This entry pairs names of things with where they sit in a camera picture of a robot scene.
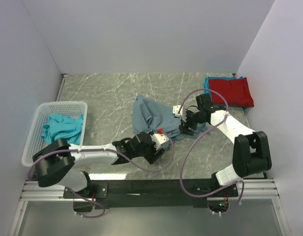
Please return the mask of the grey blue t shirt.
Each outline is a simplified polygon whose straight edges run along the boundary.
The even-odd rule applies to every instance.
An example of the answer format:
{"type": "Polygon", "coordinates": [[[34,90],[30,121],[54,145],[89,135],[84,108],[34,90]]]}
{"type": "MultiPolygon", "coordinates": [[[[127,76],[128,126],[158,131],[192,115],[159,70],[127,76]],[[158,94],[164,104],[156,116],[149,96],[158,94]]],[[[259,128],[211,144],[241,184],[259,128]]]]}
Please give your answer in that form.
{"type": "Polygon", "coordinates": [[[182,134],[179,130],[181,119],[176,118],[172,110],[173,108],[170,106],[137,95],[132,109],[133,133],[149,133],[163,129],[175,143],[184,138],[196,139],[201,132],[207,130],[205,124],[199,124],[194,130],[194,135],[182,134]]]}

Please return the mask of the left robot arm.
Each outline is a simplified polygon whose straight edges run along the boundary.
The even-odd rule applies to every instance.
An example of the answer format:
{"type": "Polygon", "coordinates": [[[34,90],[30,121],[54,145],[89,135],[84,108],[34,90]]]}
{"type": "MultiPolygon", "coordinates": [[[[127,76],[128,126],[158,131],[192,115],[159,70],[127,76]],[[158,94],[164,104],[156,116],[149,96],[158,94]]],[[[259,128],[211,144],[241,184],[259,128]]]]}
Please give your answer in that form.
{"type": "Polygon", "coordinates": [[[59,184],[85,198],[95,195],[96,187],[87,172],[77,170],[80,166],[121,165],[137,157],[152,165],[164,154],[168,143],[167,136],[153,132],[141,132],[103,146],[79,146],[60,138],[33,156],[30,169],[35,172],[39,187],[59,184]]]}

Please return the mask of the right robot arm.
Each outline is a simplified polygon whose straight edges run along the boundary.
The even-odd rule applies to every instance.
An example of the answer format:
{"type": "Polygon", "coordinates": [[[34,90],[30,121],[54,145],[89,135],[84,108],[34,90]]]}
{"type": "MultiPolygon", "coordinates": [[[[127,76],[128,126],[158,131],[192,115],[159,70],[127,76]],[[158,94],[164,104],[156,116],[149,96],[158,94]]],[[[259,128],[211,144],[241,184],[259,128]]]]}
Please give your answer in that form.
{"type": "Polygon", "coordinates": [[[221,196],[228,187],[243,178],[272,168],[266,133],[256,132],[243,125],[229,113],[229,104],[225,98],[223,101],[223,105],[216,105],[208,93],[203,93],[196,96],[197,112],[185,108],[183,104],[173,108],[173,115],[181,119],[180,132],[193,135],[197,125],[208,123],[211,127],[204,134],[218,129],[234,145],[231,165],[212,174],[210,192],[203,194],[203,197],[221,196]]]}

